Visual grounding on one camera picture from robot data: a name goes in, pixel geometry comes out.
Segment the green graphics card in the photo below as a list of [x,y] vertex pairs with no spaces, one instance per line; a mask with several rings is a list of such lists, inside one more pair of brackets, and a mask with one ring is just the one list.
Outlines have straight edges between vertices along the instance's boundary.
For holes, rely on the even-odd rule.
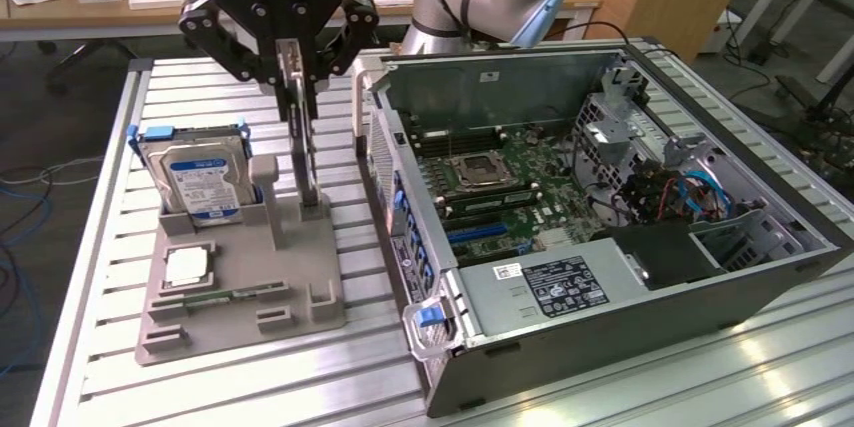
[[296,39],[280,39],[275,42],[275,47],[279,67],[276,101],[280,118],[288,124],[291,165],[300,204],[304,210],[309,210],[319,205],[320,200],[311,134],[311,112],[316,98],[305,63],[308,58]]

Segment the black chair base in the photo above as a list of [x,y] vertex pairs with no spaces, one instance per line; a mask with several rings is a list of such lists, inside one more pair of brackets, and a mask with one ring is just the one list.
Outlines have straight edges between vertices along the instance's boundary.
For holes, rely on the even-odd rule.
[[100,38],[86,40],[44,75],[44,86],[50,95],[62,96],[66,93],[66,86],[60,82],[62,75],[102,49],[113,50],[125,60],[138,58],[118,39]]

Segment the blue disk carrier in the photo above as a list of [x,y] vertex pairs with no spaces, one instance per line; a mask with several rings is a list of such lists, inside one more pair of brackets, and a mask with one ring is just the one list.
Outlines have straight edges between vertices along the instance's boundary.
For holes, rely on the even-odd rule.
[[249,145],[251,129],[243,118],[239,118],[237,122],[233,124],[220,126],[178,128],[173,125],[160,125],[149,126],[144,132],[140,132],[138,125],[130,124],[125,130],[128,146],[144,166],[146,166],[141,150],[141,145],[144,143],[189,141],[221,136],[237,137],[240,139],[240,146],[245,158],[252,157],[252,149]]

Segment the silver hard disk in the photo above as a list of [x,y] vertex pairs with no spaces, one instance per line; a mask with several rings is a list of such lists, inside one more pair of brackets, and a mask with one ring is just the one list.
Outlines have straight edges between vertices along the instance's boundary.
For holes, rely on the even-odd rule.
[[241,219],[257,199],[240,136],[141,141],[138,148],[166,213],[188,215],[197,227]]

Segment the long black expansion slot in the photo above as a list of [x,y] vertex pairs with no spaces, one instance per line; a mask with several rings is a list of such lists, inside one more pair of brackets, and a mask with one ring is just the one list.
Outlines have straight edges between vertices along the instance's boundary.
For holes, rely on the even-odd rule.
[[445,232],[477,228],[479,226],[491,225],[501,221],[501,215],[499,213],[485,213],[455,219],[445,219],[441,221],[441,226]]

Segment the silver perforated disk bay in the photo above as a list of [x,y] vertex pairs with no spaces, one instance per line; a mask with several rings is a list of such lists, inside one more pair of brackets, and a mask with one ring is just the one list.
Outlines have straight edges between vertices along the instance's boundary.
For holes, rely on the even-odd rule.
[[576,173],[581,179],[621,186],[644,162],[660,164],[668,136],[643,110],[648,80],[632,66],[605,69],[600,90],[591,93],[576,116]]

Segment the blue expansion slot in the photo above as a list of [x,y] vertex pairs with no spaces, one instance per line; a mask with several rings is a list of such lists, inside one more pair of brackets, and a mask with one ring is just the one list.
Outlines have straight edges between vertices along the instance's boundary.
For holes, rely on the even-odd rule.
[[451,244],[459,244],[475,240],[480,240],[493,236],[501,236],[507,233],[507,226],[497,222],[473,227],[465,227],[447,233],[447,239]]

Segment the grey parts rack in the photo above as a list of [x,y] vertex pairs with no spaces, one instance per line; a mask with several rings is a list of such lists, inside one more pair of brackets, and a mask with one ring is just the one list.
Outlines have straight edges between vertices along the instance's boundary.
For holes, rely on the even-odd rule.
[[285,339],[345,323],[333,223],[275,195],[277,160],[248,161],[260,200],[229,224],[160,214],[134,360],[148,366]]

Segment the green RAM stick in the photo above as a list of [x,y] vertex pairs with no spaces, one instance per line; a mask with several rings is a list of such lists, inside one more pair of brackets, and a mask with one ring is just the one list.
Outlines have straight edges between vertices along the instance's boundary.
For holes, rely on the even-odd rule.
[[276,290],[272,285],[256,286],[235,290],[220,290],[208,293],[200,293],[186,296],[182,304],[188,308],[198,308],[202,306],[229,304],[247,300],[259,300],[264,294],[269,294]]

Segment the grey power supply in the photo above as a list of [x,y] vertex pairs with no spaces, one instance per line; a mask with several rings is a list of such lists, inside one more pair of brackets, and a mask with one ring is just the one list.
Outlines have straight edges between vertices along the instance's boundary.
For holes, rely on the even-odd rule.
[[648,294],[637,265],[604,238],[459,270],[484,336],[531,331],[607,311]]

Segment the blue case latch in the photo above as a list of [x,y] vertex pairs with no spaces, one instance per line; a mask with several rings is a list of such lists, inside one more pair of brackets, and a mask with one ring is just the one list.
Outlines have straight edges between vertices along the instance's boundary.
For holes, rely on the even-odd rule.
[[447,317],[439,305],[423,307],[415,312],[413,322],[419,331],[435,326],[443,327],[445,320]]

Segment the black plastic shroud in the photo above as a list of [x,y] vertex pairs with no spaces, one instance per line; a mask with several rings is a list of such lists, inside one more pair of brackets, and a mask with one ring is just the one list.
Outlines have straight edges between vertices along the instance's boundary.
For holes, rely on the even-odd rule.
[[696,282],[722,273],[684,223],[613,227],[608,229],[608,236],[621,252],[635,259],[651,290]]

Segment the white upright desk leg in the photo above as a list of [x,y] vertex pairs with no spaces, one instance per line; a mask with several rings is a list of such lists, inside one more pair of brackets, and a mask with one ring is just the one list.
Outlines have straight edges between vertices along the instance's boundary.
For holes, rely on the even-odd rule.
[[815,80],[822,84],[832,83],[842,76],[844,69],[854,62],[854,35],[848,38],[836,54],[832,56],[826,66],[815,76]]

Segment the black floor stand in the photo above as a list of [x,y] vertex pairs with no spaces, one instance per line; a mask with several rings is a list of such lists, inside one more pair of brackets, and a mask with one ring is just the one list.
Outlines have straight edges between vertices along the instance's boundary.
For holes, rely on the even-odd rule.
[[787,136],[796,146],[795,152],[807,163],[828,174],[838,172],[854,177],[854,107],[836,106],[844,88],[854,80],[854,66],[832,83],[830,90],[818,99],[802,83],[791,76],[778,75],[776,94],[791,97],[800,106],[787,120],[792,130]]

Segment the silver open disk bay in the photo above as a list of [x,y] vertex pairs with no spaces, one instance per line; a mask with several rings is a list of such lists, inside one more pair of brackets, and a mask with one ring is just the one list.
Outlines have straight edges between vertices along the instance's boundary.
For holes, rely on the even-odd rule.
[[751,210],[716,222],[698,221],[690,230],[715,265],[727,272],[810,251],[807,243],[795,238],[764,210]]

